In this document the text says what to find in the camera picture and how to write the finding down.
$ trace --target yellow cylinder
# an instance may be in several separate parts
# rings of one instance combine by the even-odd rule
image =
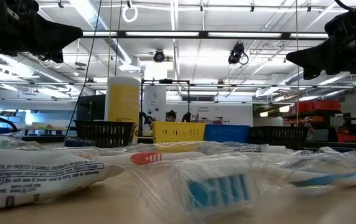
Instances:
[[[108,79],[105,121],[134,122],[139,125],[139,89],[141,82],[132,77]]]

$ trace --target computer monitor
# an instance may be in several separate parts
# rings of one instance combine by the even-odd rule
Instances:
[[[106,95],[82,96],[78,99],[77,120],[104,120]]]

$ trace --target yellow basket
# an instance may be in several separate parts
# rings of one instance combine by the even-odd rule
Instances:
[[[205,123],[152,122],[153,143],[203,141]]]

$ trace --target blue basket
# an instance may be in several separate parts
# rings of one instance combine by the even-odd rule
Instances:
[[[247,142],[248,125],[208,124],[204,140],[216,142]]]

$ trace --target ceiling camera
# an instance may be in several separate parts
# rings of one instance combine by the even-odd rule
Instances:
[[[165,57],[163,50],[157,50],[153,56],[153,60],[155,62],[163,62]]]
[[[245,63],[240,62],[242,57],[246,57],[247,61]],[[240,63],[242,65],[246,65],[248,63],[248,56],[245,53],[245,47],[243,46],[243,43],[236,43],[235,46],[233,47],[232,51],[230,52],[228,62],[230,65],[235,65],[237,63]]]

